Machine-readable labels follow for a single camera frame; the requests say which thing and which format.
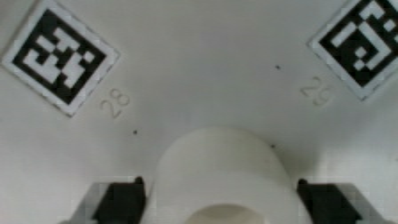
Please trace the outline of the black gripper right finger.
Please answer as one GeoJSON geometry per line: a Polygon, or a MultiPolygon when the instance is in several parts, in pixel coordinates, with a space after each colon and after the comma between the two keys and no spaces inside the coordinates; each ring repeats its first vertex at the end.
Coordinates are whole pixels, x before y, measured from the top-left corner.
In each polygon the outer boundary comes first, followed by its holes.
{"type": "Polygon", "coordinates": [[[315,184],[301,179],[297,193],[313,224],[357,224],[363,216],[334,184],[315,184]]]}

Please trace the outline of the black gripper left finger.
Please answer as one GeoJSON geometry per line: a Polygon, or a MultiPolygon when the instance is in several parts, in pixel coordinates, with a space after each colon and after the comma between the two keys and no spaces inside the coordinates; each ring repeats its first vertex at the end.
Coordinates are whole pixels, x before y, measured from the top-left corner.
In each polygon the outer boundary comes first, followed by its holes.
{"type": "Polygon", "coordinates": [[[146,208],[146,184],[137,177],[132,182],[114,182],[107,188],[93,219],[96,224],[141,224],[146,208]]]}

